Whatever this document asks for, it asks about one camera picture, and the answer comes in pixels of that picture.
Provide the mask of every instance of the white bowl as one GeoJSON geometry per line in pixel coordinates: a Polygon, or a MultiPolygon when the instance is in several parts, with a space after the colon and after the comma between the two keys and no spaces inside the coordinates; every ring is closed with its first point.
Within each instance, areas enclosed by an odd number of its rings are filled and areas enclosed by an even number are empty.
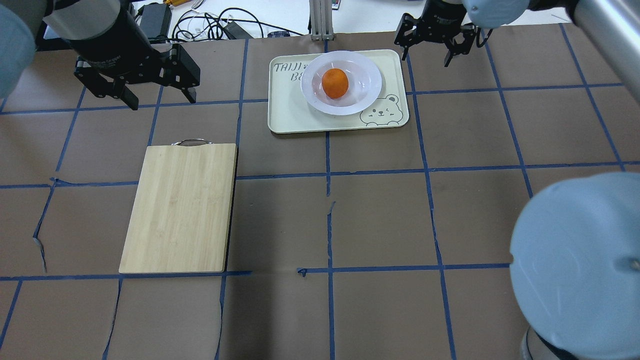
{"type": "Polygon", "coordinates": [[[313,59],[300,81],[302,94],[309,105],[330,115],[350,115],[368,108],[382,90],[380,69],[368,57],[352,51],[332,51],[313,59]],[[322,89],[327,70],[340,69],[349,80],[346,94],[332,99],[322,89]]]}

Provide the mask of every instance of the orange fruit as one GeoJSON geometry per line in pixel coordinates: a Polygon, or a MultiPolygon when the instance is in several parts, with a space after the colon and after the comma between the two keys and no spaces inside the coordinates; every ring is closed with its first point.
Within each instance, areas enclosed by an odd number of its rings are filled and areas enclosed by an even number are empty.
{"type": "Polygon", "coordinates": [[[347,93],[348,88],[349,79],[344,71],[329,69],[322,75],[322,89],[328,97],[338,99],[347,93]]]}

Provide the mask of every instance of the wooden cutting board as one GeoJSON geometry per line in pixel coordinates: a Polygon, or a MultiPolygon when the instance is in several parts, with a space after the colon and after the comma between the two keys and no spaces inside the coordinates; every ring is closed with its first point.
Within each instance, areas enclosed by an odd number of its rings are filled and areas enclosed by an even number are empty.
{"type": "Polygon", "coordinates": [[[221,272],[236,145],[150,146],[140,174],[120,272],[221,272]]]}

